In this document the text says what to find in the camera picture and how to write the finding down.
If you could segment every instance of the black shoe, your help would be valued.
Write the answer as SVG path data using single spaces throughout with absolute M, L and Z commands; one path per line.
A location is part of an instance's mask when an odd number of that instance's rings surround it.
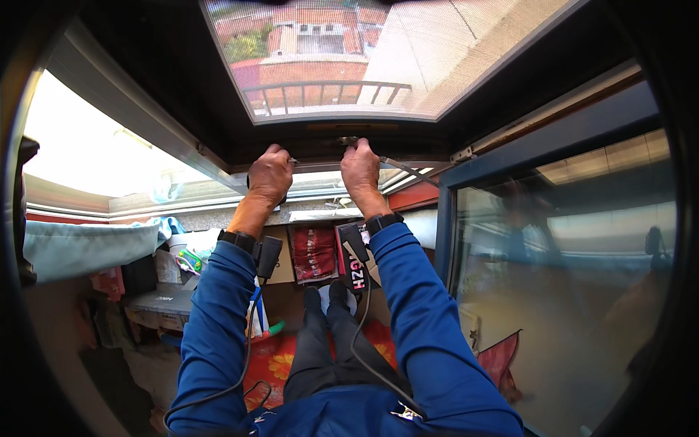
M 303 290 L 303 307 L 320 308 L 320 293 L 316 287 L 306 287 Z
M 342 306 L 347 306 L 347 287 L 345 283 L 339 279 L 335 279 L 330 284 L 330 303 L 339 303 Z

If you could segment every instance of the balcony railing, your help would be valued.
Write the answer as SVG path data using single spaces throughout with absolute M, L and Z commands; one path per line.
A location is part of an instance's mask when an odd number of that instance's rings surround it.
M 284 108 L 284 114 L 289 113 L 289 107 L 323 106 L 323 105 L 356 105 L 364 87 L 376 87 L 369 104 L 376 104 L 381 89 L 392 89 L 392 93 L 384 104 L 390 105 L 401 89 L 412 90 L 412 85 L 406 83 L 375 82 L 371 80 L 316 80 L 309 82 L 287 82 L 273 85 L 257 85 L 243 88 L 253 110 L 264 109 L 267 115 L 272 115 L 272 108 Z

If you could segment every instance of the watch strap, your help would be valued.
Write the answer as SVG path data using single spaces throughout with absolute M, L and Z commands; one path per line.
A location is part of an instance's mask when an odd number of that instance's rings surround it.
M 257 243 L 253 236 L 246 234 L 245 232 L 226 232 L 223 229 L 221 229 L 221 232 L 219 232 L 217 240 L 228 241 L 251 255 L 255 247 L 255 243 Z
M 403 216 L 400 213 L 375 215 L 366 221 L 366 230 L 369 235 L 374 236 L 378 231 L 393 223 L 403 223 Z

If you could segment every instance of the green hose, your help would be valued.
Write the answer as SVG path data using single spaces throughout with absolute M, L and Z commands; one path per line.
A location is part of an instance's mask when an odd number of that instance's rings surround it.
M 279 331 L 281 331 L 282 329 L 284 329 L 284 327 L 285 327 L 286 325 L 287 325 L 287 323 L 284 321 L 284 319 L 281 319 L 281 320 L 279 321 L 279 323 L 277 323 L 277 324 L 275 324 L 275 325 L 269 327 L 269 329 L 268 329 L 268 331 L 269 331 L 269 336 L 271 337 L 271 336 L 274 336 L 274 335 L 278 334 Z

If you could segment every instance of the right hand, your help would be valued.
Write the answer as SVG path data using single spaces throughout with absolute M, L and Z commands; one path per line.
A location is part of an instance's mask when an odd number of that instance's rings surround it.
M 340 163 L 345 188 L 365 219 L 392 214 L 379 192 L 379 167 L 379 157 L 371 151 L 366 138 L 348 145 Z

